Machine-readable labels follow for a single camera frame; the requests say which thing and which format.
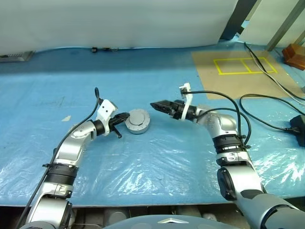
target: floor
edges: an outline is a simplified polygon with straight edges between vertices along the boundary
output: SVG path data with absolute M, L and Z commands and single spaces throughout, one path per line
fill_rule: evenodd
M 300 210 L 305 210 L 305 198 L 287 199 Z M 234 204 L 215 204 L 215 205 L 198 205 L 200 213 L 210 213 L 216 216 L 217 221 L 223 222 L 241 229 L 250 229 L 245 218 L 239 213 Z M 0 207 L 0 225 L 6 225 L 7 229 L 14 229 L 14 226 L 22 212 L 23 208 Z M 97 229 L 96 225 L 104 225 L 103 208 L 75 208 L 77 211 L 73 229 Z M 153 206 L 153 207 L 131 207 L 128 208 L 131 217 L 142 215 L 172 214 L 175 213 L 175 206 Z

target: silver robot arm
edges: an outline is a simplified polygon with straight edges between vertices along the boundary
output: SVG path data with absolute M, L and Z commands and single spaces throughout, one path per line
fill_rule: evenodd
M 190 91 L 189 84 L 180 90 Z M 220 166 L 217 179 L 221 195 L 233 201 L 243 213 L 252 229 L 300 229 L 305 225 L 305 213 L 287 201 L 267 194 L 243 139 L 236 130 L 235 119 L 227 114 L 208 113 L 201 119 L 197 116 L 205 110 L 187 102 L 163 100 L 152 103 L 158 111 L 174 119 L 187 119 L 204 126 L 214 142 L 216 162 Z
M 66 229 L 73 223 L 72 203 L 67 199 L 73 193 L 73 183 L 81 165 L 86 145 L 99 135 L 115 131 L 115 125 L 125 121 L 129 114 L 121 113 L 112 118 L 117 107 L 109 100 L 101 100 L 95 121 L 87 121 L 75 129 L 62 143 L 54 162 L 46 165 L 47 176 L 41 185 L 27 220 L 22 229 Z

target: black power adapter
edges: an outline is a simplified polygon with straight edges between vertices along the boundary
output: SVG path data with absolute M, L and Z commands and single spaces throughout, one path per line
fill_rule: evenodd
M 290 120 L 291 132 L 296 136 L 297 142 L 300 146 L 305 146 L 305 115 L 298 115 Z

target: gray round lid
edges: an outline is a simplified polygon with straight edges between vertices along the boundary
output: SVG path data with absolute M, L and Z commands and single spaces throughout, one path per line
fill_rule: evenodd
M 143 109 L 135 109 L 130 111 L 129 114 L 130 116 L 125 121 L 127 129 L 136 135 L 144 133 L 151 120 L 148 112 Z

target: blue plastic cover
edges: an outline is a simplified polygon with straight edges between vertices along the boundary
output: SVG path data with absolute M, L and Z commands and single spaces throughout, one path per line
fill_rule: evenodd
M 92 110 L 96 86 L 102 98 L 119 107 L 118 112 L 147 110 L 151 125 L 144 134 L 133 135 L 122 124 L 118 126 L 121 139 L 111 133 L 91 142 L 74 183 L 71 202 L 75 206 L 225 202 L 208 132 L 189 121 L 171 119 L 149 104 L 180 99 L 178 87 L 185 82 L 191 83 L 192 90 L 202 90 L 191 52 L 223 48 L 220 44 L 96 54 L 88 49 L 61 49 L 37 53 L 29 62 L 1 64 L 0 205 L 27 203 L 43 174 L 41 165 L 49 162 L 69 128 Z M 242 44 L 226 48 L 242 49 Z M 301 71 L 285 68 L 299 81 Z M 193 104 L 232 107 L 225 99 L 208 100 L 205 95 L 194 95 Z M 268 99 L 249 99 L 244 104 L 274 125 L 288 126 L 298 115 Z M 69 115 L 70 120 L 63 121 Z M 303 196 L 304 148 L 293 135 L 251 121 L 249 153 L 267 191 Z M 246 134 L 245 122 L 242 130 Z

